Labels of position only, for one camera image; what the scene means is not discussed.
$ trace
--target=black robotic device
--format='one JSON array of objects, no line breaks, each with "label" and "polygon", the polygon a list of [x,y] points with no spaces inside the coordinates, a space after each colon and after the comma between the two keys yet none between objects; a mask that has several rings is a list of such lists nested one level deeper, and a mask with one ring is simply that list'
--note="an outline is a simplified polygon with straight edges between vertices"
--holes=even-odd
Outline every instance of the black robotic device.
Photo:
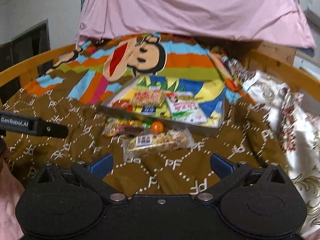
[{"label": "black robotic device", "polygon": [[302,239],[307,208],[277,163],[253,169],[212,154],[210,164],[221,181],[196,197],[128,199],[102,181],[111,154],[68,170],[47,163],[16,207],[23,240]]}]

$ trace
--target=orange ball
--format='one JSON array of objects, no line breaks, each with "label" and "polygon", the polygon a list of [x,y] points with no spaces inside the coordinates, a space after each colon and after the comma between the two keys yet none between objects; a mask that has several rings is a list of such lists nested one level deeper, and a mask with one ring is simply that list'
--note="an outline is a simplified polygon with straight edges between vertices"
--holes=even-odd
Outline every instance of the orange ball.
[{"label": "orange ball", "polygon": [[151,124],[150,130],[155,133],[162,133],[164,131],[164,126],[161,122],[153,122]]}]

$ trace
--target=wooden bed frame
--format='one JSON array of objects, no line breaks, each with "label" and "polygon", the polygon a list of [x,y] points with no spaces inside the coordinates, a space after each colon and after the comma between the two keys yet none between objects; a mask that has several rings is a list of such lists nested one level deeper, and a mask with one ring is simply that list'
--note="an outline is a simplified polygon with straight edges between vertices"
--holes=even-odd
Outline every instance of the wooden bed frame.
[{"label": "wooden bed frame", "polygon": [[[59,57],[72,52],[75,45],[50,50],[24,60],[0,73],[0,87],[12,79],[19,77],[21,87],[27,85],[31,80],[38,78],[37,67],[48,61],[58,62]],[[256,49],[244,53],[240,61],[249,69],[259,69],[286,82],[292,91],[300,88],[320,102],[320,81],[310,74],[295,68],[285,62],[269,57]]]}]

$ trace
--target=pink sheet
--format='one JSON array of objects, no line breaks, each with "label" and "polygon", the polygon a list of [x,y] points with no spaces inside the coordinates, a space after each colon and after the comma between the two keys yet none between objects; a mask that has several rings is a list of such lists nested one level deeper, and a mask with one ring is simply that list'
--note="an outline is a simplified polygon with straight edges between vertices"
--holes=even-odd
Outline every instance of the pink sheet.
[{"label": "pink sheet", "polygon": [[23,191],[21,183],[4,163],[0,174],[0,240],[18,240],[23,237],[15,217],[16,204]]},{"label": "pink sheet", "polygon": [[294,0],[85,0],[76,43],[151,32],[316,47]]}]

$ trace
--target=screw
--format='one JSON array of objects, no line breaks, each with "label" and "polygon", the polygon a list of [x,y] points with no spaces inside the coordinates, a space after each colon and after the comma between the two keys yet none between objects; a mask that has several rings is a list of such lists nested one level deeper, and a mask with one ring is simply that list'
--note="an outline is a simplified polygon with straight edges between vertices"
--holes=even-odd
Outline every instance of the screw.
[{"label": "screw", "polygon": [[213,196],[210,193],[200,193],[198,199],[202,201],[209,201],[213,199]]},{"label": "screw", "polygon": [[164,199],[159,199],[159,200],[158,200],[158,203],[159,203],[160,205],[163,205],[163,204],[165,203],[165,200],[164,200]]},{"label": "screw", "polygon": [[110,199],[115,202],[120,202],[125,200],[125,195],[123,195],[122,193],[113,193],[110,195]]}]

